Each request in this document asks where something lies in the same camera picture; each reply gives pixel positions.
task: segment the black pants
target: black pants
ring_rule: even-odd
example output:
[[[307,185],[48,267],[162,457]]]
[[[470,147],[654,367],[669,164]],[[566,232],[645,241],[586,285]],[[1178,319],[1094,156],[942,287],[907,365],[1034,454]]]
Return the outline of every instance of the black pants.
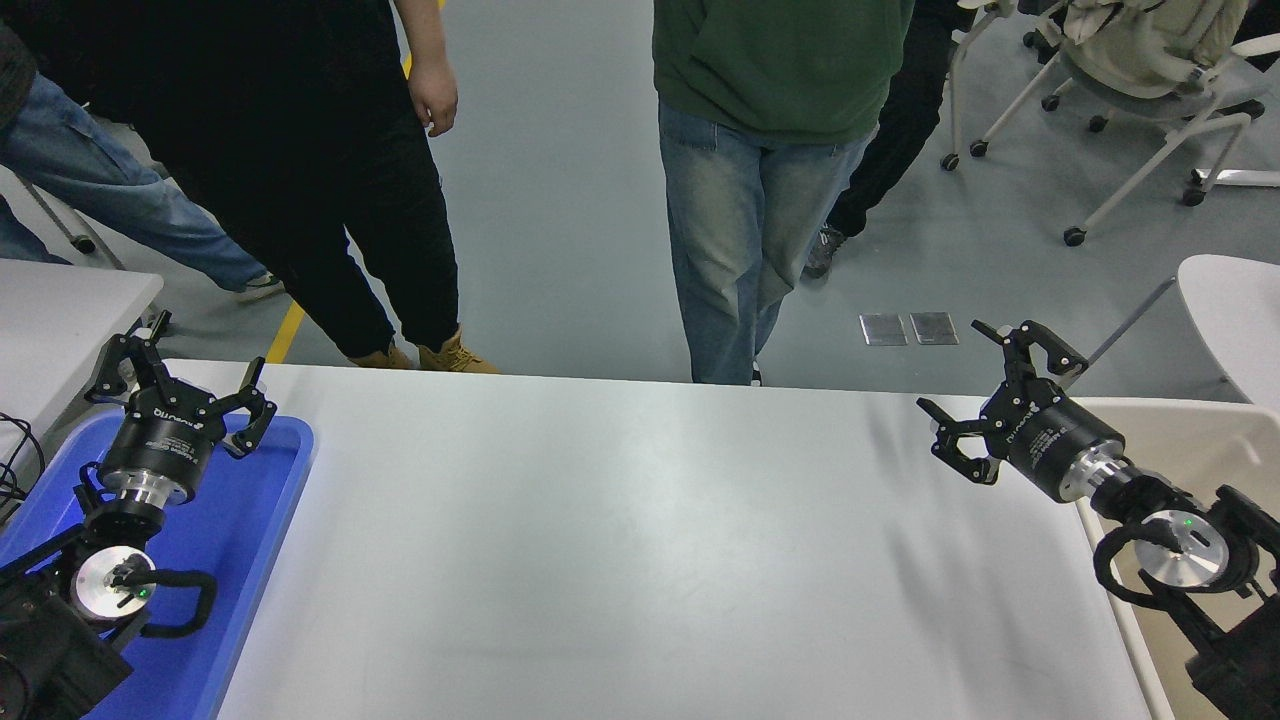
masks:
[[[827,224],[841,233],[855,236],[863,232],[867,211],[902,179],[933,135],[951,63],[954,27],[946,18],[932,14],[911,18],[904,44],[902,69],[890,81],[888,99],[879,114],[879,132],[850,176],[849,188],[840,193],[827,215]]]
[[[458,328],[453,240],[422,126],[407,102],[383,118],[317,136],[307,152],[237,145],[165,163],[348,357],[387,350],[396,333],[344,229],[385,283],[407,341],[439,348]]]
[[[1258,0],[1244,14],[1240,29],[1235,33],[1235,41],[1244,42],[1245,40],[1271,35],[1272,32],[1280,32],[1280,0]],[[1262,72],[1267,72],[1275,64],[1276,58],[1280,58],[1280,53],[1267,53],[1266,55],[1249,58],[1249,64]]]

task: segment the hand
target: hand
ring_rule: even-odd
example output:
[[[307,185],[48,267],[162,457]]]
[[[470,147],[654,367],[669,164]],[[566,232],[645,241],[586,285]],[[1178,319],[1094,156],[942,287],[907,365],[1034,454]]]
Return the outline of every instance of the hand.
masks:
[[[408,95],[422,127],[429,127],[428,137],[449,132],[458,114],[458,83],[448,61],[420,65],[413,63],[408,72]]]

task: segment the robotic arm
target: robotic arm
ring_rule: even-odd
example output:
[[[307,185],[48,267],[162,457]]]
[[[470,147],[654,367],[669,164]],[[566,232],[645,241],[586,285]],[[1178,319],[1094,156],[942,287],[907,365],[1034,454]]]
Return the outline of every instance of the robotic arm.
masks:
[[[957,421],[937,404],[919,405],[937,423],[933,455],[974,483],[993,484],[1009,461],[1057,502],[1088,497],[1103,518],[1120,523],[1098,543],[1093,569],[1116,597],[1167,612],[1192,642],[1192,684],[1231,720],[1280,720],[1280,573],[1268,594],[1258,583],[1258,550],[1280,560],[1280,524],[1236,489],[1222,486],[1208,509],[1157,473],[1124,456],[1124,436],[1038,377],[1030,348],[1048,354],[1053,375],[1074,379],[1088,361],[1043,325],[1025,322],[1000,331],[973,327],[1004,350],[1005,380],[978,419]],[[987,457],[973,459],[959,441],[979,437]],[[1133,543],[1148,592],[1124,585],[1111,560]],[[1194,593],[1235,592],[1262,605],[1224,630],[1192,600]]]
[[[122,400],[124,361],[137,389]],[[172,378],[154,341],[106,342],[84,398],[122,404],[124,421],[102,462],[81,469],[84,520],[0,568],[0,716],[81,717],[133,671],[120,651],[137,635],[180,638],[204,626],[214,577],[157,569],[146,544],[166,505],[195,500],[215,445],[238,459],[260,443],[275,415],[256,387],[262,364],[251,363],[241,389],[218,398]],[[225,415],[242,407],[250,421],[228,437]],[[160,587],[200,591],[189,620],[148,621]]]

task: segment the yellow floor line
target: yellow floor line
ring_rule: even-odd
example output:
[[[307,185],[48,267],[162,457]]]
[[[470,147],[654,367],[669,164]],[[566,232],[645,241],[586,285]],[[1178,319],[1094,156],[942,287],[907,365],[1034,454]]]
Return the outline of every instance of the yellow floor line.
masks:
[[[289,311],[284,314],[280,329],[275,331],[275,340],[271,341],[271,348],[266,351],[268,363],[284,363],[284,357],[289,354],[289,346],[293,345],[293,337],[298,334],[298,328],[306,316],[307,314],[302,311],[301,305],[297,302],[289,304]]]

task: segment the blue jeans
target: blue jeans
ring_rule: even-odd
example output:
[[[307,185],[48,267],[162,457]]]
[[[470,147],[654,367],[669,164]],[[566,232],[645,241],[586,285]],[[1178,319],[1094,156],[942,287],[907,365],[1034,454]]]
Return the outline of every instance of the blue jeans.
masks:
[[[205,273],[223,290],[243,290],[266,273],[44,76],[36,76],[27,102],[0,129],[0,164],[120,234]],[[29,231],[14,232],[22,225],[9,219],[0,222],[0,258],[47,261],[44,243]]]
[[[870,136],[791,145],[658,104],[671,263],[695,383],[750,384],[836,195]]]

